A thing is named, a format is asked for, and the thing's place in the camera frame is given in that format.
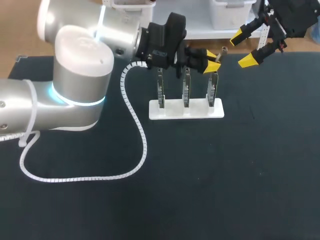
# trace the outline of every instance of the robotic arm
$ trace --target robotic arm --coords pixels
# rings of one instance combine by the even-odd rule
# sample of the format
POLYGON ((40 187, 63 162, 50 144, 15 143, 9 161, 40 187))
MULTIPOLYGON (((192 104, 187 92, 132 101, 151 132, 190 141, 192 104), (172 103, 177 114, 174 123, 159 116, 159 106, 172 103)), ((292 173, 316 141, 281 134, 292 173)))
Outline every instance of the robotic arm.
POLYGON ((318 0, 268 0, 269 5, 264 6, 258 18, 242 25, 235 36, 230 40, 233 46, 241 43, 251 36, 251 33, 263 24, 270 26, 272 43, 252 51, 239 61, 242 68, 260 65, 264 59, 277 49, 282 53, 287 47, 285 39, 304 37, 309 27, 318 22, 320 16, 320 3, 318 0))
POLYGON ((31 122, 34 131, 93 127, 114 57, 138 57, 148 68, 173 67, 178 78, 184 67, 203 74, 221 65, 208 50, 186 46, 186 18, 175 13, 165 25, 143 28, 137 18, 90 1, 42 0, 37 31, 55 48, 53 81, 0 81, 0 135, 24 133, 31 122))

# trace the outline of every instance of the metal peg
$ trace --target metal peg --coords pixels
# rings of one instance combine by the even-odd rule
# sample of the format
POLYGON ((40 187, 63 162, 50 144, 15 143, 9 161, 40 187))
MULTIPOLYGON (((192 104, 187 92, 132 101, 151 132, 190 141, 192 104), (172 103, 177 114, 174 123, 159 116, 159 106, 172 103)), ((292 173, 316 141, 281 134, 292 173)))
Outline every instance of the metal peg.
POLYGON ((208 82, 208 90, 207 97, 210 107, 215 106, 217 87, 218 87, 219 75, 217 72, 210 73, 209 82, 208 82))
POLYGON ((221 63, 222 59, 228 54, 228 48, 223 46, 215 61, 221 63))
POLYGON ((183 79, 183 104, 185 108, 189 108, 190 104, 190 84, 191 84, 191 75, 190 68, 185 68, 185 76, 183 79))
POLYGON ((158 80, 157 80, 157 92, 158 92, 158 101, 159 108, 165 108, 165 95, 164 95, 164 79, 163 79, 163 69, 158 68, 158 80))

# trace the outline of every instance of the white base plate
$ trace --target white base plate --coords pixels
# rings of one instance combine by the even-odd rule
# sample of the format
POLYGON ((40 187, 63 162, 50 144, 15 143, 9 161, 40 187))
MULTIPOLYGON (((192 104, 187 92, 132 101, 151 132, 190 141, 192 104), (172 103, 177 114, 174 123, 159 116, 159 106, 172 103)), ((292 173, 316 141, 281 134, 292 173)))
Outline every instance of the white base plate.
POLYGON ((221 119, 225 116, 220 98, 216 98, 214 107, 209 107, 207 98, 190 99, 189 108, 184 107, 182 99, 166 99, 164 108, 159 108, 158 100, 149 102, 151 120, 166 119, 221 119))

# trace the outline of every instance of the dark table mat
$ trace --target dark table mat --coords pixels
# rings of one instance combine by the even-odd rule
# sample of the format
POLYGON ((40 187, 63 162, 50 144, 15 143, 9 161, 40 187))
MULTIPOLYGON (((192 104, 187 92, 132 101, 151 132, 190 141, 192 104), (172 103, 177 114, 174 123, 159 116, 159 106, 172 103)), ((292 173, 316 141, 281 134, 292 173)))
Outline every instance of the dark table mat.
MULTIPOLYGON (((145 164, 116 181, 49 184, 19 168, 17 140, 0 143, 2 240, 320 239, 320 54, 274 54, 221 67, 225 118, 149 120, 156 71, 133 69, 129 99, 148 140, 145 164)), ((25 165, 45 178, 110 176, 133 169, 139 132, 120 94, 116 61, 107 101, 86 132, 44 131, 25 165)), ((10 78, 52 80, 52 57, 22 58, 10 78)), ((207 80, 192 72, 191 97, 207 80)), ((164 73, 165 94, 182 80, 164 73)))

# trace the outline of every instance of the white plastic container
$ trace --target white plastic container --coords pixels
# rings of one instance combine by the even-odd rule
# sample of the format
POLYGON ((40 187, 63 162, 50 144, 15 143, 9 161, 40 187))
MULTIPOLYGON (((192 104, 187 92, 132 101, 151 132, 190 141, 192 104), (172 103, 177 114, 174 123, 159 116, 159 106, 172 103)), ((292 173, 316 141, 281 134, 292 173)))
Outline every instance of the white plastic container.
POLYGON ((239 29, 246 24, 257 0, 209 0, 211 22, 215 30, 239 29))
POLYGON ((140 18, 140 25, 147 28, 153 20, 155 0, 102 0, 109 8, 140 18))

